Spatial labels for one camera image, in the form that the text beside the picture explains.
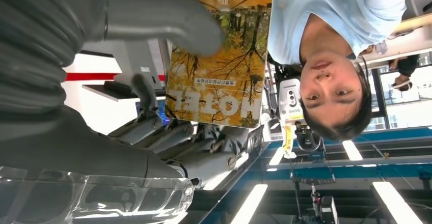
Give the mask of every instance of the yellow tag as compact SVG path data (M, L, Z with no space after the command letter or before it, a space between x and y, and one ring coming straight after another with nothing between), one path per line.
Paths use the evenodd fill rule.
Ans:
M284 126L285 129L285 144L283 146L285 151L291 151L291 147L292 147L292 133L291 133L291 127L289 125L285 125Z
M293 115L289 117L290 120L302 120L304 119L303 115Z

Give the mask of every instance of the woman's eye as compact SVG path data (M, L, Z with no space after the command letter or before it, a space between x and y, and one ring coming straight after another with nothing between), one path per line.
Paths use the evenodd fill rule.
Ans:
M318 99L318 95L312 95L309 97L309 100L317 100Z
M347 95L348 92L347 91L339 91L336 94L339 95L339 96L344 96L344 95Z

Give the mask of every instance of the woman's mouth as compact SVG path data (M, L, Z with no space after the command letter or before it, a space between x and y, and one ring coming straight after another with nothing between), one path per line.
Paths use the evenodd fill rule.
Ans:
M328 61L323 61L323 62L318 62L317 64L315 64L312 69L314 70L322 70L327 68L327 66L331 65L332 62L328 62Z

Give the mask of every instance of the transparent plastic cover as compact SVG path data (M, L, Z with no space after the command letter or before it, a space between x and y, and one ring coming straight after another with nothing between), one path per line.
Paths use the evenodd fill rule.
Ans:
M25 174L0 166L0 224L163 223L184 216L194 194L186 178Z

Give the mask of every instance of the white wall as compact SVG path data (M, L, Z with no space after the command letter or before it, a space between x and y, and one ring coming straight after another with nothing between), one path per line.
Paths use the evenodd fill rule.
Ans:
M121 73L114 58L77 54L74 63L64 69L68 73ZM103 80L67 81L65 104L77 110L93 130L108 134L137 117L135 103L116 102L83 89L83 85L103 84Z

